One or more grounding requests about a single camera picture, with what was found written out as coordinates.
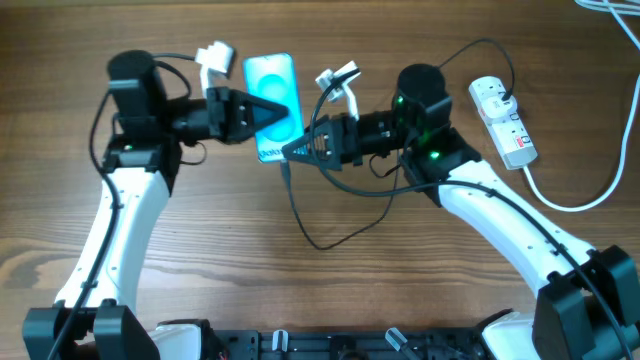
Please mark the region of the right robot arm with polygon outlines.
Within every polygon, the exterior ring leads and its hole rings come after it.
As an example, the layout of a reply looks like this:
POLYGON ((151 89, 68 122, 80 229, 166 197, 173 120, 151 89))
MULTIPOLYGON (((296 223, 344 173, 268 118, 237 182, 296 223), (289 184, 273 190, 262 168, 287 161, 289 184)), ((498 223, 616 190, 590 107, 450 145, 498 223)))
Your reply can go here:
POLYGON ((597 250, 513 192, 451 125, 439 68, 414 64, 398 77, 389 110, 314 114, 282 149, 289 161, 332 178, 369 154, 400 152, 407 188, 480 233, 519 272, 536 299, 531 314, 505 311, 480 330, 492 359, 622 359, 639 347, 639 279, 618 246, 597 250))

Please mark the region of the teal Galaxy smartphone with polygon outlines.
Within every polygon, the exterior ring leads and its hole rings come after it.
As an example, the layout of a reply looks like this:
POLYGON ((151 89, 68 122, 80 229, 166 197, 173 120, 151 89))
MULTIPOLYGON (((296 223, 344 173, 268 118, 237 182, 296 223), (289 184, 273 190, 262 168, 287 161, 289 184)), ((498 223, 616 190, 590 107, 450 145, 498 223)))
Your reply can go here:
POLYGON ((257 157, 262 163, 284 159, 282 148, 304 133, 294 59, 289 53, 246 58, 243 70, 247 92, 265 102, 253 107, 257 125, 257 157))

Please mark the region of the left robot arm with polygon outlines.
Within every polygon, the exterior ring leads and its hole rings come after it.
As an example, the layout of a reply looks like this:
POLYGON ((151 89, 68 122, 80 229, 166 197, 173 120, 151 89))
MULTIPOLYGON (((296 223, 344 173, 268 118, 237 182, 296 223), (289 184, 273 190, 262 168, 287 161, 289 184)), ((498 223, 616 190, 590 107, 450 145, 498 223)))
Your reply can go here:
POLYGON ((146 330, 136 295, 152 230, 173 191, 184 147, 233 145, 284 118, 283 105, 218 87, 235 52, 217 41, 199 49, 201 98, 169 98, 160 74, 170 54, 131 50, 107 66, 106 98, 117 111, 105 152, 92 163, 102 194, 83 251, 52 305, 29 310, 22 337, 33 359, 225 359, 228 347, 206 320, 146 330))

